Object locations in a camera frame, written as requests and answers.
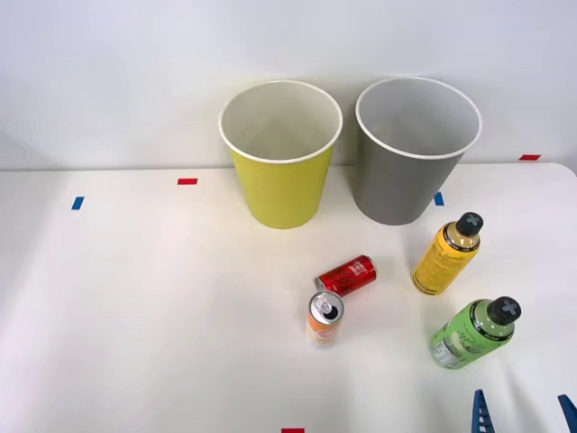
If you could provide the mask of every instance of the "yellow cup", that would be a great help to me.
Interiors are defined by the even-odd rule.
[[[343,129],[328,93],[300,81],[261,83],[224,106],[219,129],[258,221],[293,228],[315,215]]]

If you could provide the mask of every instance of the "yellow bottle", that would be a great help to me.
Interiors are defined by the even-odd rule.
[[[479,251],[483,218],[467,212],[457,222],[441,227],[421,259],[413,282],[428,295],[440,295]]]

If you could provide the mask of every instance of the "green bottle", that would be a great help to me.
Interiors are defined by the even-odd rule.
[[[445,368],[464,367],[508,343],[520,316],[521,307],[507,296],[475,300],[433,335],[433,357]]]

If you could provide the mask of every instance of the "black bottle cap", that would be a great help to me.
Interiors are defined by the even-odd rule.
[[[497,325],[509,325],[521,317],[521,306],[509,296],[496,298],[487,307],[490,319]]]
[[[332,306],[331,307],[331,311],[328,313],[323,313],[323,316],[325,316],[326,319],[328,320],[333,320],[334,318],[336,318],[339,315],[339,310],[337,307]]]
[[[457,221],[457,231],[463,236],[477,235],[483,227],[483,218],[474,212],[467,212]]]

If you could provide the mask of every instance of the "orange can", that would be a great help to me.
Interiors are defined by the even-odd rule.
[[[333,345],[343,318],[343,299],[333,291],[321,290],[308,302],[307,336],[318,347]]]

